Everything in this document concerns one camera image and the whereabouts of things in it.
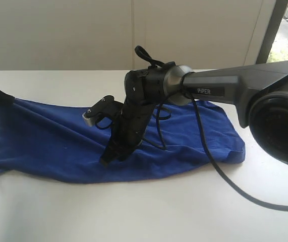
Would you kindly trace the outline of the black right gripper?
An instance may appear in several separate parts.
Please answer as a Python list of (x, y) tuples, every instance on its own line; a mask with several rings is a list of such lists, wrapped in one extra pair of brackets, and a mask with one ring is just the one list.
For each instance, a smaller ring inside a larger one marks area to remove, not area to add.
[(162, 68), (147, 68), (126, 73), (126, 98), (120, 121), (117, 128), (111, 129), (111, 136), (100, 157), (100, 164), (107, 167), (114, 160), (122, 161), (126, 152), (132, 153), (140, 145), (155, 106), (165, 97), (164, 78), (165, 70)]

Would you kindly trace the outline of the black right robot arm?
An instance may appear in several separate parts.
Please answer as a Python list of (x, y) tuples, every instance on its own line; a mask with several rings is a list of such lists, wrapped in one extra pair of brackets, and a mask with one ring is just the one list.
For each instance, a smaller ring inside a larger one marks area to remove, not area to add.
[(235, 106), (239, 124), (258, 145), (288, 165), (288, 60), (195, 72), (168, 63), (125, 75), (126, 98), (112, 125), (102, 164), (126, 159), (142, 142), (154, 108), (203, 100)]

